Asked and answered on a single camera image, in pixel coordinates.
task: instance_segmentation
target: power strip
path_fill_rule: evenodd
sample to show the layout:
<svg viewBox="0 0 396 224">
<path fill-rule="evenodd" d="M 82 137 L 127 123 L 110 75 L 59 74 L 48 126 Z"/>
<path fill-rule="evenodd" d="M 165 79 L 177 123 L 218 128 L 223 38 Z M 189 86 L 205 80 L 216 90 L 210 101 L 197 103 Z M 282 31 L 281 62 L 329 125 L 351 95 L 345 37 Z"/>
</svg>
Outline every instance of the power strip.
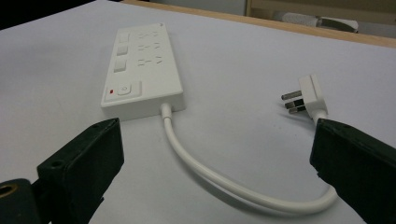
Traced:
<svg viewBox="0 0 396 224">
<path fill-rule="evenodd" d="M 177 65 L 163 23 L 119 29 L 111 54 L 101 106 L 121 121 L 186 108 Z"/>
</svg>

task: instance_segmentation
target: white surface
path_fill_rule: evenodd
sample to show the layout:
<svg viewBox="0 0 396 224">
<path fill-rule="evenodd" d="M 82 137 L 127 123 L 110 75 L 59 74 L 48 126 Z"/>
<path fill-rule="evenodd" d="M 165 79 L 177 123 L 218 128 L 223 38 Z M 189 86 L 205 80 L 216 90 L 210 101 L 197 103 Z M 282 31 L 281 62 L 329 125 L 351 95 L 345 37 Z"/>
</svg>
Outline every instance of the white surface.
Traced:
<svg viewBox="0 0 396 224">
<path fill-rule="evenodd" d="M 114 39 L 101 102 L 109 119 L 160 115 L 164 103 L 186 108 L 164 23 L 120 28 Z"/>
<path fill-rule="evenodd" d="M 329 119 L 396 147 L 396 49 L 100 0 L 0 32 L 0 182 L 35 181 L 40 162 L 106 118 L 100 102 L 115 33 L 155 22 L 166 23 L 185 91 L 175 132 L 232 180 L 294 201 L 325 190 L 309 164 L 314 125 L 280 99 L 313 73 Z M 121 130 L 125 164 L 91 223 L 364 223 L 341 200 L 308 217 L 234 200 L 183 165 L 161 116 Z"/>
</svg>

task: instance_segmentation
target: extension cord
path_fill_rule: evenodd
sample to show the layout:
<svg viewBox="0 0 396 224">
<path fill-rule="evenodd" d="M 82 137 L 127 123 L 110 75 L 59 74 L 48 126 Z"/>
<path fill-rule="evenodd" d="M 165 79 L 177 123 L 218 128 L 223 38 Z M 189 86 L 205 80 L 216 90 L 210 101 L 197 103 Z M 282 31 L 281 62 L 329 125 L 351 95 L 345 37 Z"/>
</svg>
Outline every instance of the extension cord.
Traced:
<svg viewBox="0 0 396 224">
<path fill-rule="evenodd" d="M 327 108 L 316 76 L 302 78 L 300 85 L 302 91 L 299 95 L 304 94 L 307 103 L 304 109 L 312 115 L 314 122 L 326 118 Z M 272 198 L 212 171 L 190 155 L 173 131 L 172 113 L 184 109 L 185 105 L 172 47 L 163 23 L 118 30 L 103 92 L 102 108 L 109 116 L 120 120 L 161 114 L 169 143 L 195 173 L 251 203 L 276 211 L 307 215 L 328 208 L 337 199 L 332 187 L 320 198 L 310 202 L 297 203 Z"/>
<path fill-rule="evenodd" d="M 162 104 L 186 108 L 169 35 L 163 23 L 119 29 L 101 106 L 121 121 L 160 115 Z"/>
</svg>

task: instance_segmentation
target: electrical plug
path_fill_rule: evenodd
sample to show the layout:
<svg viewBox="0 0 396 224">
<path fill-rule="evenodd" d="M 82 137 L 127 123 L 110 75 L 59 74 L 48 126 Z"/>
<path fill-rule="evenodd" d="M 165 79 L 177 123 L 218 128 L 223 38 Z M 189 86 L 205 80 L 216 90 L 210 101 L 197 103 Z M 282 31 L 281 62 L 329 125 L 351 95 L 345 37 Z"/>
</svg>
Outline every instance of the electrical plug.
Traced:
<svg viewBox="0 0 396 224">
<path fill-rule="evenodd" d="M 317 124 L 319 118 L 326 118 L 328 114 L 318 78 L 315 74 L 300 77 L 299 83 L 299 91 L 284 94 L 281 98 L 284 101 L 288 101 L 301 97 L 300 99 L 285 103 L 285 107 L 291 114 L 306 110 L 309 117 Z"/>
</svg>

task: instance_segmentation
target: white power strip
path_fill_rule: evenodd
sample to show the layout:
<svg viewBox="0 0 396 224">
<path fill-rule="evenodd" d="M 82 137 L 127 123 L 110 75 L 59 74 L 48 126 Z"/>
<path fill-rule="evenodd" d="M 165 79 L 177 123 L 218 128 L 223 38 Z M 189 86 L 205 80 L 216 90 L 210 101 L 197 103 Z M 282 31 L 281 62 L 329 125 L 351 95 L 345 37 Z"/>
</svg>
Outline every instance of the white power strip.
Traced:
<svg viewBox="0 0 396 224">
<path fill-rule="evenodd" d="M 108 117 L 140 119 L 186 108 L 177 65 L 163 23 L 117 31 L 101 106 Z"/>
</svg>

